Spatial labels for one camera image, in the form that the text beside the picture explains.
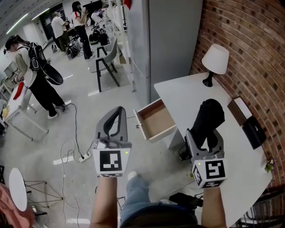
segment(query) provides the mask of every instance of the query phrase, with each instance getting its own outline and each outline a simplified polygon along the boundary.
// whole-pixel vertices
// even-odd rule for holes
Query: fluorescent tube light
[[[28,13],[25,14],[25,15],[23,15],[23,16],[8,30],[8,32],[6,32],[6,34],[8,34],[9,32],[11,32],[11,30],[12,30],[17,24],[19,24],[19,22],[20,22],[21,20],[23,20],[27,15],[28,15]]]
[[[41,12],[40,14],[36,15],[32,20],[36,19],[38,16],[42,15],[44,12],[47,12],[49,10],[49,8],[47,8],[46,10],[44,10],[43,12]]]

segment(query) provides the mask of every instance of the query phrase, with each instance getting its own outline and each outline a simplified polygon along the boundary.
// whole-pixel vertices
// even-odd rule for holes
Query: power strip
[[[89,158],[91,158],[91,154],[87,153],[83,155],[84,159],[82,157],[79,158],[80,163],[87,161]]]

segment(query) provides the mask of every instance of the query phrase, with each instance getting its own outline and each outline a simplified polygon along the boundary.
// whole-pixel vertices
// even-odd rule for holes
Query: round table top
[[[9,176],[9,188],[15,206],[22,212],[27,209],[27,191],[20,170],[13,168]]]

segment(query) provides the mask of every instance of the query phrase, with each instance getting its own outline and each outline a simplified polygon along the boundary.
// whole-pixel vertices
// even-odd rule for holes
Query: small potted plant
[[[274,159],[269,159],[267,161],[267,163],[266,163],[265,171],[267,173],[269,173],[269,172],[273,171],[274,167],[275,167],[275,160]]]

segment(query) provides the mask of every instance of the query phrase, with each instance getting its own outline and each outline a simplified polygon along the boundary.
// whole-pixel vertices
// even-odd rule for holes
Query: woman with long black hair
[[[25,86],[31,90],[40,105],[49,111],[48,119],[53,119],[58,116],[53,104],[62,111],[65,111],[65,104],[55,89],[46,81],[42,70],[30,69],[29,47],[30,42],[24,41],[19,35],[11,36],[5,44],[8,52],[16,53],[15,60],[20,71],[16,80],[24,81]]]
[[[85,10],[84,12],[82,12],[81,4],[78,1],[72,3],[72,11],[74,29],[79,35],[81,42],[83,43],[84,58],[90,59],[94,56],[92,54],[89,39],[85,30],[85,23],[87,22],[88,11]]]

